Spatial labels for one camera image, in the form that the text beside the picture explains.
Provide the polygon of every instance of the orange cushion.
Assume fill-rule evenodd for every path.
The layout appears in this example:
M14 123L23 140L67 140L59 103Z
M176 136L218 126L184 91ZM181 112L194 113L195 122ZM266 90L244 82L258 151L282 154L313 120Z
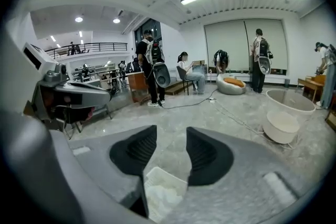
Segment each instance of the orange cushion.
M244 87L243 82L242 82L241 80L239 80L239 79L225 78L224 81L225 81L226 83L230 83L230 84L239 86L239 87L241 87L241 88Z

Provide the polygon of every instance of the sneaker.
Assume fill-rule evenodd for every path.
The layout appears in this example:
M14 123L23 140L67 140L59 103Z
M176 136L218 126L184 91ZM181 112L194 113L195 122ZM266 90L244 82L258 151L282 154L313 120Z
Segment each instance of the sneaker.
M319 110L319 109L323 109L323 107L321 106L321 102L320 102L320 101L316 102L316 104L315 104L315 108L316 108L317 110Z
M152 103L152 102L148 102L147 105L148 105L148 106L159 106L158 103Z

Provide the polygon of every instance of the railing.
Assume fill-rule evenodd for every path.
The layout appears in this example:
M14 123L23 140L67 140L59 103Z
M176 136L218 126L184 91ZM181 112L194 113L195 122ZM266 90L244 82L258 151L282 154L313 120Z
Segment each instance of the railing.
M92 52L127 51L127 43L85 43L64 46L46 50L46 53L54 59L76 54L89 54Z

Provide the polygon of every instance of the roller blind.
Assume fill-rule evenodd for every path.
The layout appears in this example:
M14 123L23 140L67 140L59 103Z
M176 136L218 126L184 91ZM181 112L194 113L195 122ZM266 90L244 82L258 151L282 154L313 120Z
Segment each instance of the roller blind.
M243 20L205 26L205 35L210 67L215 66L214 54L221 49L229 54L230 70L248 70L248 42Z
M245 20L249 45L252 45L256 38L256 29L260 28L263 37L270 45L270 50L274 55L271 60L271 68L288 69L287 46L285 33L280 20Z

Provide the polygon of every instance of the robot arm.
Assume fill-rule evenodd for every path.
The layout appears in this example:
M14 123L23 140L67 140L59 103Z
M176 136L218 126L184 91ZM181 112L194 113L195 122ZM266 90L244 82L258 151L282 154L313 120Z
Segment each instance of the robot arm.
M84 121L92 108L111 100L110 93L102 88L67 81L66 65L58 63L40 48L26 43L23 52L40 74L31 100L39 119L59 119L67 123Z

